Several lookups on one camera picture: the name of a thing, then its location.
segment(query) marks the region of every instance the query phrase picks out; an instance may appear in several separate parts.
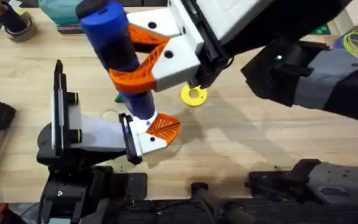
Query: wooden tabletop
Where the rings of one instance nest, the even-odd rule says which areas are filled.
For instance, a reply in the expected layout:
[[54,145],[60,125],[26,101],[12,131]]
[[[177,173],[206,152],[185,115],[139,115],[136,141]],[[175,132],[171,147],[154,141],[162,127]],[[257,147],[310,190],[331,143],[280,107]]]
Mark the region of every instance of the wooden tabletop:
[[[80,93],[84,114],[117,120],[117,113],[127,111],[114,102],[117,91],[86,37],[60,35],[40,9],[29,11],[40,29],[36,37],[16,44],[0,33],[0,101],[17,110],[0,147],[0,202],[39,200],[48,171],[35,159],[36,142],[50,122],[58,58],[68,75],[68,89]],[[331,44],[335,37],[307,39]],[[248,172],[274,166],[289,169],[303,158],[358,166],[358,121],[288,108],[251,92],[240,69],[258,51],[238,55],[208,89],[203,106],[186,106],[180,99],[181,86],[155,93],[156,108],[182,122],[180,135],[169,148],[145,156],[136,167],[125,157],[105,164],[119,172],[146,172],[152,199],[188,197],[190,184],[199,181],[209,183],[220,196],[245,197]]]

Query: yellow ring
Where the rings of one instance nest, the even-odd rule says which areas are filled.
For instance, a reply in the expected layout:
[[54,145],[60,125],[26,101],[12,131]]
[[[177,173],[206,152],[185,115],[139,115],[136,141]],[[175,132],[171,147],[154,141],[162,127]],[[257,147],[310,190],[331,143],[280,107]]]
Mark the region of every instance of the yellow ring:
[[[198,92],[197,98],[190,97],[191,90],[196,90]],[[207,93],[206,89],[202,90],[199,86],[191,89],[188,85],[185,85],[181,89],[181,99],[183,100],[183,102],[185,102],[189,106],[202,105],[206,101],[207,96],[208,96],[208,93]]]

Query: teal object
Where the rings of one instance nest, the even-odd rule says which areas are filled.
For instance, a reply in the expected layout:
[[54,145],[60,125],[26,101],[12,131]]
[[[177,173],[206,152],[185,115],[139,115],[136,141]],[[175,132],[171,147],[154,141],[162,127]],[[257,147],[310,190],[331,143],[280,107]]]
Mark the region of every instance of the teal object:
[[75,7],[82,0],[39,0],[39,7],[58,25],[79,23]]

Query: blue cap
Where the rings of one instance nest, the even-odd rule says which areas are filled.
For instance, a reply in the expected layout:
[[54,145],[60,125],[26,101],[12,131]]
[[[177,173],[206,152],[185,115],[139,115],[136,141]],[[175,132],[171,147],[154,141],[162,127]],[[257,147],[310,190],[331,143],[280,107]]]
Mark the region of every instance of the blue cap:
[[80,24],[95,50],[128,35],[129,22],[124,7],[118,2],[109,2],[92,14],[82,17]]

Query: blue cylinder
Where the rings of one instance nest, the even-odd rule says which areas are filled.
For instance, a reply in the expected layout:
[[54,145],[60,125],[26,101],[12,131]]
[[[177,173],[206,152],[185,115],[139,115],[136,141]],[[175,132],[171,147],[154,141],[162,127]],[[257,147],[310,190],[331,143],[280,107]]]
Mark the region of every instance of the blue cylinder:
[[[129,21],[118,2],[101,4],[85,0],[76,8],[84,33],[91,42],[103,67],[109,71],[133,72],[139,66],[134,44],[128,31]],[[120,93],[129,111],[139,119],[149,119],[155,113],[151,91]]]

